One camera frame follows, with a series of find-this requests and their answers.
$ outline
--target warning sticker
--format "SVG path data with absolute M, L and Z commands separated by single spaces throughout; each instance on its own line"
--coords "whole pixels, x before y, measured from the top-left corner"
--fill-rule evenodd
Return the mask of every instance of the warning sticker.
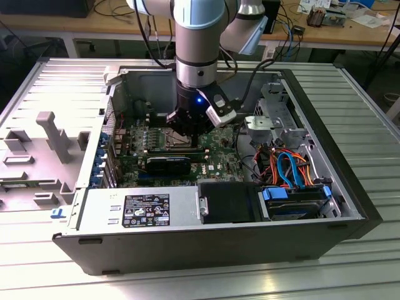
M 125 197 L 125 228 L 168 226 L 170 222 L 169 194 L 129 195 Z

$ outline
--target workbench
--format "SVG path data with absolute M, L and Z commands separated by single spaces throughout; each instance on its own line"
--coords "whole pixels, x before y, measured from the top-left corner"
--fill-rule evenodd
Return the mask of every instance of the workbench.
M 125 0 L 112 0 L 112 6 L 124 5 Z M 374 29 L 360 25 L 354 21 L 347 20 L 344 28 L 328 27 L 321 28 L 307 26 L 305 14 L 298 14 L 297 6 L 299 0 L 283 1 L 287 15 L 294 24 L 306 28 L 302 48 L 325 48 L 325 49 L 348 49 L 380 51 L 388 35 L 388 27 L 380 26 Z M 372 7 L 375 10 L 397 8 L 396 1 L 383 4 L 375 2 Z M 98 10 L 110 14 L 109 6 L 105 3 Z M 128 7 L 118 10 L 118 13 L 131 11 Z M 112 39 L 112 40 L 134 40 L 141 41 L 138 23 L 135 14 L 132 14 L 132 24 L 114 19 L 113 17 L 101 16 L 94 11 L 90 12 L 86 19 L 74 19 L 70 17 L 47 17 L 47 16 L 15 16 L 2 15 L 0 19 L 8 25 L 19 36 L 40 36 L 47 38 L 61 38 L 66 46 L 70 58 L 78 58 L 75 40 L 77 39 Z M 170 37 L 168 20 L 163 17 L 156 18 L 157 31 L 160 41 L 168 41 Z M 6 29 L 0 28 L 1 34 L 9 34 Z M 260 45 L 265 46 L 263 58 L 270 57 L 278 46 L 282 46 L 287 38 L 280 24 L 275 26 L 272 34 L 264 34 Z M 391 37 L 388 46 L 394 41 Z
M 90 130 L 94 117 L 84 120 L 74 110 L 98 110 L 106 95 L 103 72 L 107 66 L 137 66 L 140 62 L 38 62 L 0 115 L 0 130 L 15 128 L 17 122 L 34 122 L 35 114 L 29 110 L 37 106 L 66 106 L 72 113 L 65 130 Z M 255 65 L 239 63 L 243 68 Z M 360 240 L 342 242 L 317 261 L 89 276 L 51 241 L 54 233 L 63 231 L 66 221 L 52 221 L 51 211 L 0 212 L 1 298 L 396 298 L 400 292 L 399 129 L 344 69 L 332 64 L 284 62 L 271 68 L 292 70 L 383 217 L 381 225 Z

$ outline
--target motherboard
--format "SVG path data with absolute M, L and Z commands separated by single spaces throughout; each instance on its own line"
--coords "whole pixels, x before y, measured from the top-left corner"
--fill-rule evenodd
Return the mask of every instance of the motherboard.
M 234 128 L 216 128 L 191 139 L 149 119 L 121 120 L 115 130 L 119 188 L 193 186 L 201 181 L 243 181 L 243 165 L 233 146 Z

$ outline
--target blue cable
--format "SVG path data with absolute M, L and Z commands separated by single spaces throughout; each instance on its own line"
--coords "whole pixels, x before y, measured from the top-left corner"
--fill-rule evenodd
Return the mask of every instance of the blue cable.
M 291 165 L 292 171 L 293 171 L 294 182 L 296 183 L 296 185 L 299 188 L 304 189 L 305 186 L 304 186 L 303 180 L 299 176 L 298 169 L 296 167 L 296 161 L 294 160 L 294 157 L 290 153 L 283 152 L 277 158 L 277 171 L 279 173 L 279 176 L 283 179 L 283 181 L 285 183 L 287 183 L 287 185 L 291 189 L 293 188 L 292 182 L 285 176 L 285 173 L 282 169 L 282 162 L 283 162 L 284 156 L 287 156 L 290 160 L 290 165 Z

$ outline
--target power connector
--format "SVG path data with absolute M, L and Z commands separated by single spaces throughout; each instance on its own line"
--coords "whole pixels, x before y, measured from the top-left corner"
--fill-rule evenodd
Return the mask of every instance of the power connector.
M 298 26 L 298 25 L 294 25 L 291 29 L 291 32 L 293 34 L 296 34 L 298 36 L 302 36 L 304 34 L 304 32 L 306 31 L 306 28 Z

